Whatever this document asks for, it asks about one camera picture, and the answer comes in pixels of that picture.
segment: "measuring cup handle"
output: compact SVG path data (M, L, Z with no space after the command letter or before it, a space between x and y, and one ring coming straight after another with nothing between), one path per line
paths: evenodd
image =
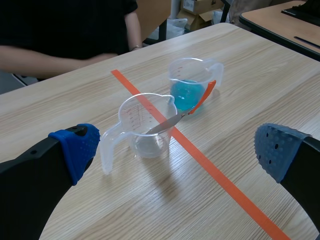
M123 131L121 122L118 122L102 135L100 142L100 155L104 174L108 175L112 171L115 145L127 136L128 133Z
M216 85L215 85L216 87L220 87L222 83L224 69L225 69L225 66L220 62L216 62L209 68L209 70L214 73L214 80L216 80Z

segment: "empty measuring cup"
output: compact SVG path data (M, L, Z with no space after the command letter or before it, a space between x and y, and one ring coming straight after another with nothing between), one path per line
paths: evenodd
M174 104L185 111L199 102L209 82L216 80L215 87L221 85L224 65L212 58L181 58L172 62L168 71Z
M100 142L102 169L109 174L113 167L114 147L127 138L134 153L155 158L169 148L171 131L146 134L150 129L178 113L171 95L142 93L127 99L119 108L119 122L107 130Z

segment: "orange tape line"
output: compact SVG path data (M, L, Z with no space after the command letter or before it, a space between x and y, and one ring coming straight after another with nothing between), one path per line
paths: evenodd
M111 72L122 85L132 94L141 92L118 70ZM139 101L148 106L149 112L158 122L165 117L144 97ZM220 184L220 186L246 211L247 214L274 240L290 240L290 238L274 224L236 185L233 184L195 145L192 144L176 127L172 136L175 140Z

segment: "cardboard box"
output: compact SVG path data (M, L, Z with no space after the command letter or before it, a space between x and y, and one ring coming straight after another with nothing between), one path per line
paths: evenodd
M181 10L177 18L187 19L186 29L190 31L196 31L212 25L212 16L214 11L208 11L202 14L194 15L190 12Z
M181 10L194 15L204 14L223 6L221 0L181 0Z

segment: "black shirt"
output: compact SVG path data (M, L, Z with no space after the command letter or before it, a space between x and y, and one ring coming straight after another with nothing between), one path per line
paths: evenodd
M0 0L0 45L88 59L129 51L125 15L136 0Z

